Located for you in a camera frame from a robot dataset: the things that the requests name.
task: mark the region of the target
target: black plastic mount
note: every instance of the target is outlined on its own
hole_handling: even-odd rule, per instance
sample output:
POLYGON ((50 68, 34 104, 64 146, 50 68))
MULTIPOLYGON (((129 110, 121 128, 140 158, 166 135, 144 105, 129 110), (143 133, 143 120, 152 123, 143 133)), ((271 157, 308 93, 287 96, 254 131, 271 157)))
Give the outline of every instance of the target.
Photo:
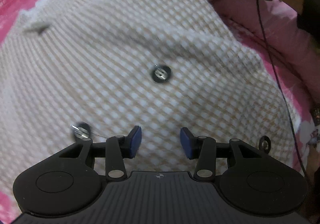
POLYGON ((190 159, 198 159, 193 178, 214 182, 234 206, 257 215, 281 215, 300 207, 307 195, 304 177, 249 144, 234 138, 228 144, 195 137, 187 128, 181 144, 190 159), (228 170, 216 180, 216 158, 226 158, 228 170))
POLYGON ((134 157, 140 137, 136 126, 105 143, 79 139, 21 173, 13 192, 23 214, 14 223, 308 223, 294 212, 307 194, 303 176, 249 144, 217 143, 182 128, 187 157, 198 159, 193 177, 136 171, 128 177, 123 158, 134 157), (106 158, 105 176, 93 170, 97 157, 106 158), (228 164, 218 176, 216 158, 228 164))
POLYGON ((13 194, 23 212, 40 216, 70 214, 92 203, 108 182, 127 179, 123 158, 134 158, 141 143, 141 127, 126 137, 105 143, 77 142, 21 173, 13 194), (106 159, 106 175, 94 170, 95 158, 106 159))

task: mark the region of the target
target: wire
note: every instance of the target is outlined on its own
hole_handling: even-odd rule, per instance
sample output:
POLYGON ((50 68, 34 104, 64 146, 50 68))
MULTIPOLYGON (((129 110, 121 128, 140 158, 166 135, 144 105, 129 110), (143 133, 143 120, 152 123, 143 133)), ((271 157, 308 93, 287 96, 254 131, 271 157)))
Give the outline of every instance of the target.
POLYGON ((295 149, 296 149, 296 152, 297 152, 297 157, 298 157, 301 169, 303 171, 303 174, 304 174, 304 176, 305 176, 305 178, 306 178, 306 180, 308 182, 308 185, 311 186, 311 182, 309 180, 309 177, 307 175, 306 169, 305 169, 305 167, 303 165, 303 162, 302 162, 302 159, 301 159, 301 156, 300 156, 299 147, 298 147, 298 143, 297 143, 297 138, 296 138, 296 134, 294 132, 292 118, 291 118, 290 111, 289 111, 289 106, 288 106, 287 100, 285 99, 284 93, 282 91, 281 84, 280 84, 280 81, 279 81, 279 77, 278 77, 278 74, 276 72, 276 68, 275 68, 275 65, 273 63, 273 60, 272 60, 272 54, 271 54, 271 52, 269 50, 269 44, 267 42, 266 34, 265 34, 265 31, 264 31, 264 28, 263 28, 263 24, 262 24, 262 20, 261 20, 259 0, 256 0, 256 4, 257 4, 258 18, 259 18, 261 31, 262 31, 263 40, 264 40, 264 43, 266 45, 266 50, 267 50, 269 58, 270 58, 270 62, 271 62, 272 69, 273 69, 273 72, 274 72, 275 77, 276 77, 276 82, 277 82, 278 88, 279 88, 279 90, 281 92, 282 98, 284 99, 284 102, 285 102, 285 105, 286 105, 286 109, 287 109, 287 113, 288 113, 288 116, 289 116, 289 123, 290 123, 290 128, 291 128, 293 139, 294 139, 294 146, 295 146, 295 149))
POLYGON ((91 133, 91 134, 93 134, 93 135, 95 135, 95 136, 103 137, 103 136, 98 135, 98 134, 95 134, 95 133, 91 133))

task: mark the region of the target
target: white fabric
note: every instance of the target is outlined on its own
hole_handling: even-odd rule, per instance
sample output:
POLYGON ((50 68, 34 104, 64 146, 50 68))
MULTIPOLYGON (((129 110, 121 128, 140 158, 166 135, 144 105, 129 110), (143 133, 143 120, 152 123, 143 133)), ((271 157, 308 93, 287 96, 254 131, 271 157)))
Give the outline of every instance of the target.
MULTIPOLYGON (((106 137, 140 125, 142 144, 125 161, 128 172, 192 171, 181 127, 253 146, 267 135, 270 155, 292 166, 275 82, 206 0, 56 0, 38 21, 52 25, 25 33, 27 19, 19 17, 0 49, 1 190, 10 192, 20 172, 72 144, 77 121, 106 137), (172 69, 168 84, 152 81, 154 64, 172 69)), ((218 161, 217 174, 225 169, 218 161)))
POLYGON ((39 22, 38 16, 41 13, 41 10, 47 9, 54 1, 55 0, 38 0, 33 8, 20 11, 20 18, 25 21, 23 26, 24 32, 38 32, 42 28, 47 28, 51 25, 50 22, 39 22))

